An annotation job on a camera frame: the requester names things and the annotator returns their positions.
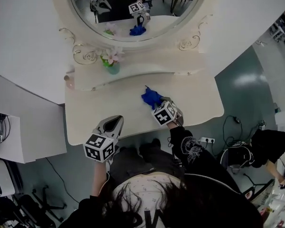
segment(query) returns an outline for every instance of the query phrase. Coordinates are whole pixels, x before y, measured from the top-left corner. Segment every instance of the power strip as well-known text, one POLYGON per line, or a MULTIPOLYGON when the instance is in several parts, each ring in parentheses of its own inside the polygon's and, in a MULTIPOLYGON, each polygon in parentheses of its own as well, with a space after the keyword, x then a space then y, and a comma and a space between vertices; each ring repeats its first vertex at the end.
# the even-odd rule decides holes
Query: power strip
POLYGON ((215 142, 215 139, 211 139, 211 138, 207 138, 207 137, 201 137, 199 141, 205 142, 205 143, 207 143, 207 142, 211 143, 211 140, 213 140, 213 143, 215 142))

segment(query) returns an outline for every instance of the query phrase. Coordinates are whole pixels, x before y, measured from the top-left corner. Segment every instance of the long hair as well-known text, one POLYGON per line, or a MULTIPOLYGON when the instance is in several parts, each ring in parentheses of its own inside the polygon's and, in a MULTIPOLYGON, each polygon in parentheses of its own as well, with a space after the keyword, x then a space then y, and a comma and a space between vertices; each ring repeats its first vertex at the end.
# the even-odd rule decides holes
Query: long hair
MULTIPOLYGON (((160 218, 166 228, 182 227, 225 227, 225 228, 262 228, 263 219, 257 209, 244 195, 236 193, 222 184, 205 178, 185 176, 176 186, 173 182, 159 183, 162 199, 159 203, 160 218)), ((111 193, 103 193, 101 227, 134 228, 142 222, 138 210, 142 200, 132 202, 127 195, 126 184, 114 198, 111 193)))

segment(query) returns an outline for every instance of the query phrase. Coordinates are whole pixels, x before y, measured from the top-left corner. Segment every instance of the black shoe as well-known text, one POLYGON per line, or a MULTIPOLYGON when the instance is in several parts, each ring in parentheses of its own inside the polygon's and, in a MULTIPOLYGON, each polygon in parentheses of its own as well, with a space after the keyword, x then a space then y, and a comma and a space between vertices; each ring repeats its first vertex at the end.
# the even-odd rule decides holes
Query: black shoe
POLYGON ((159 139, 153 139, 153 140, 152 140, 152 143, 153 143, 154 145, 158 146, 158 147, 161 146, 161 141, 160 141, 159 139))

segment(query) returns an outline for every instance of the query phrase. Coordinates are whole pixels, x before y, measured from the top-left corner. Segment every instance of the vase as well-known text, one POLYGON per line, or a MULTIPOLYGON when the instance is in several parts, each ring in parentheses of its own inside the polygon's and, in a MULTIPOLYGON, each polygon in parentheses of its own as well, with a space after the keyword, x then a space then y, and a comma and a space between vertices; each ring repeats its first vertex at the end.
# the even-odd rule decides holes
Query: vase
POLYGON ((118 63, 113 63, 112 66, 105 66, 105 68, 108 70, 110 74, 118 74, 119 69, 120 69, 120 64, 118 63))

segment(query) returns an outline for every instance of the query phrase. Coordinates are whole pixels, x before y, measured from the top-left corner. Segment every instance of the mirror frame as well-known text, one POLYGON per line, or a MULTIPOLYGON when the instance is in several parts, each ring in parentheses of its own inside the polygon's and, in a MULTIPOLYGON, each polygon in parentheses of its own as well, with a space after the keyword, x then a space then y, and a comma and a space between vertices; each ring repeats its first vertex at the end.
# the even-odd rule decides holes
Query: mirror frame
POLYGON ((190 36, 190 32, 197 30, 200 21, 207 15, 213 13, 213 5, 215 0, 196 0, 192 2, 189 8, 171 25, 164 30, 155 33, 155 37, 147 38, 140 36, 142 40, 120 41, 113 38, 105 37, 91 29, 78 15, 71 0, 53 0, 54 6, 59 14, 59 18, 63 23, 63 27, 70 30, 77 39, 99 48, 109 48, 113 46, 123 47, 124 51, 137 51, 141 49, 159 46, 167 47, 167 40, 176 42, 190 36))

